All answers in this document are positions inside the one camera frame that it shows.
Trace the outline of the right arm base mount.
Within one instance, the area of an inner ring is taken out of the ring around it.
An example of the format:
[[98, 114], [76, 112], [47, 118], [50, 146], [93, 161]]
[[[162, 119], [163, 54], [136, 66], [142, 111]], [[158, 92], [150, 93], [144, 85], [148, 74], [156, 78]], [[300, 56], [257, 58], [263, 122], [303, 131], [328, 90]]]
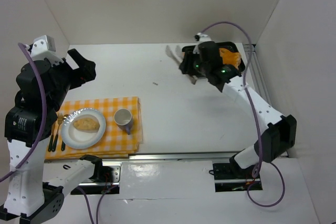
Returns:
[[209, 174], [214, 178], [215, 192], [246, 191], [253, 184], [252, 190], [262, 190], [260, 176], [253, 178], [253, 167], [246, 170], [234, 171], [229, 163], [214, 163]]

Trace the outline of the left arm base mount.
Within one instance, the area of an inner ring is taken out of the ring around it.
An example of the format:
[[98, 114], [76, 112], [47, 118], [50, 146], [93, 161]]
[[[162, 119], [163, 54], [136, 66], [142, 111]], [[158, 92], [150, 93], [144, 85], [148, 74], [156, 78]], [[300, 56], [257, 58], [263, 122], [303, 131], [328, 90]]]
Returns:
[[87, 195], [119, 194], [121, 166], [102, 166], [97, 174], [84, 180], [79, 187]]

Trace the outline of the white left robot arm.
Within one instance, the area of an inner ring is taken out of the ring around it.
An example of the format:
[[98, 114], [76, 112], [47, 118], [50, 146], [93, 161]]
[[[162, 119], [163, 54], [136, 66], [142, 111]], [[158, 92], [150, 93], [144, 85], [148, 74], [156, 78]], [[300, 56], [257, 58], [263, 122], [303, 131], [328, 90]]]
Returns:
[[20, 223], [43, 223], [61, 210], [65, 197], [86, 179], [102, 178], [102, 159], [84, 155], [61, 175], [44, 182], [43, 171], [52, 126], [57, 121], [67, 92], [96, 77], [95, 63], [77, 50], [68, 55], [78, 68], [65, 59], [34, 60], [25, 51], [28, 63], [16, 78], [19, 91], [14, 107], [5, 118], [5, 137], [10, 153], [9, 188], [1, 206], [1, 219], [18, 218]]

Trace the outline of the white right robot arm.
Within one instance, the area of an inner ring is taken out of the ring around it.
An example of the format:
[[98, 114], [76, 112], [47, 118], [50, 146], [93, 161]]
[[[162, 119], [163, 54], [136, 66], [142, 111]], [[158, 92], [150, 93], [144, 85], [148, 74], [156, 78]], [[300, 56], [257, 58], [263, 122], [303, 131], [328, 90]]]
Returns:
[[252, 176], [257, 177], [263, 162], [271, 163], [294, 146], [297, 120], [274, 109], [250, 87], [247, 66], [234, 43], [208, 40], [195, 46], [177, 46], [175, 52], [182, 74], [206, 78], [255, 120], [257, 140], [230, 159], [234, 173], [251, 169]]

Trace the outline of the stainless steel tongs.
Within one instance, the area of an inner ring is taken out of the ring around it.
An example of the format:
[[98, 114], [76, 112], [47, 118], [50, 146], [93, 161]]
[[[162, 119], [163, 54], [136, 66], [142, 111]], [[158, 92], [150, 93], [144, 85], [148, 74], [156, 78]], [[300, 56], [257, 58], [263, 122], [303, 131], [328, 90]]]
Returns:
[[182, 74], [188, 77], [191, 84], [195, 85], [197, 82], [197, 77], [193, 75], [192, 71], [190, 71], [187, 61], [184, 59], [185, 52], [182, 50], [182, 47], [177, 45], [175, 49], [173, 49], [168, 45], [165, 47], [165, 53], [177, 64]]

